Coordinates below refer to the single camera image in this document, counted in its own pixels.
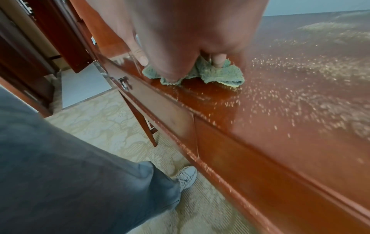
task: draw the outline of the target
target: desk surface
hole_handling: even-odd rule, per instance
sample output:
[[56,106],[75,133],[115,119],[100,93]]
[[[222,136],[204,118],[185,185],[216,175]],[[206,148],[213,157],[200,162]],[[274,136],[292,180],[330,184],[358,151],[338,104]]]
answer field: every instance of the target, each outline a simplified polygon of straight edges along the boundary
[[[117,48],[101,51],[117,61],[125,52]],[[247,52],[229,58],[246,79],[239,88],[200,79],[163,86],[139,63],[118,63],[368,222],[370,13],[264,17]]]

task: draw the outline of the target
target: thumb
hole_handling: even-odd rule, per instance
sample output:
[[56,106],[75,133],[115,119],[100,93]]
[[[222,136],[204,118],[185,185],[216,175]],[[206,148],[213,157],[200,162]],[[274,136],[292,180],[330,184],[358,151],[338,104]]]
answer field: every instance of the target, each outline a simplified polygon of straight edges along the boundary
[[127,46],[130,48],[132,54],[134,57],[139,61],[139,63],[143,66],[148,65],[149,60],[146,57],[144,51],[141,49],[141,47],[138,45],[134,37],[130,38],[129,40],[125,41]]

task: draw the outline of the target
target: fingernail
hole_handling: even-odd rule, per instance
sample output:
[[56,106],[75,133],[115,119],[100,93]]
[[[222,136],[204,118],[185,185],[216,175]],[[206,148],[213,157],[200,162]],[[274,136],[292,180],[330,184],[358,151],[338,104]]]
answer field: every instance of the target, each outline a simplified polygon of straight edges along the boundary
[[149,61],[148,61],[148,59],[147,59],[145,56],[141,56],[141,57],[139,58],[139,63],[140,63],[141,65],[143,65],[143,66],[146,66],[146,65],[148,65]]

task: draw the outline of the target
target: desk leg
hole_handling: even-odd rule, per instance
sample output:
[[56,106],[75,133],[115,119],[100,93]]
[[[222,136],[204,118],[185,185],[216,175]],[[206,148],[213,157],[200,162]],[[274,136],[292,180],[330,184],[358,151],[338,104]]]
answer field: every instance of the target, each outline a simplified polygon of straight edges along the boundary
[[155,128],[152,129],[152,131],[149,129],[148,124],[146,123],[146,120],[144,116],[129,102],[122,94],[124,101],[130,107],[130,110],[135,115],[135,118],[138,120],[139,124],[141,125],[142,129],[144,130],[145,134],[148,136],[149,140],[153,144],[154,147],[157,146],[157,143],[154,140],[153,134],[156,132]]

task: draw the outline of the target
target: drawer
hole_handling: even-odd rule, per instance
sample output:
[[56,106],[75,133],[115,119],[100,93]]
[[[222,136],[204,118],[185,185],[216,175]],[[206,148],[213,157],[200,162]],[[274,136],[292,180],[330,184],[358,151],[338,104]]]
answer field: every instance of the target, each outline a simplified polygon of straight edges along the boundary
[[264,230],[274,233],[277,227],[282,233],[369,233],[358,215],[349,212],[352,207],[345,207],[257,150],[197,117],[195,129],[199,159],[217,174],[213,177],[223,181],[211,182]]
[[128,99],[143,105],[145,108],[142,108],[141,111],[148,116],[152,116],[154,124],[156,124],[156,121],[160,121],[165,126],[165,129],[162,129],[163,132],[170,131],[176,136],[177,139],[175,140],[178,143],[181,142],[184,147],[197,155],[197,141],[192,113],[177,106],[172,100],[153,90],[143,80],[132,75],[132,73],[137,73],[135,70],[127,73],[107,59],[105,59],[104,67],[108,74],[116,80],[125,77],[128,91],[124,91],[124,94]]

